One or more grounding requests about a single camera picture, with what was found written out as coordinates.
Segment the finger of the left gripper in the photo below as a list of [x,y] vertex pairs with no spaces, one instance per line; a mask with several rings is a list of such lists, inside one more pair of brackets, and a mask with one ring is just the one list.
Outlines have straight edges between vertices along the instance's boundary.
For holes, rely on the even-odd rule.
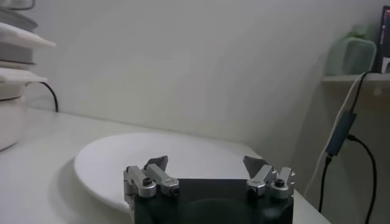
[[160,156],[151,158],[142,169],[128,166],[123,172],[125,202],[132,203],[135,197],[152,198],[156,196],[158,188],[165,196],[178,196],[179,180],[165,172],[168,161],[168,156]]
[[250,178],[246,181],[247,194],[252,198],[267,196],[278,200],[292,198],[295,188],[295,173],[290,167],[279,171],[265,160],[245,156],[243,163]]

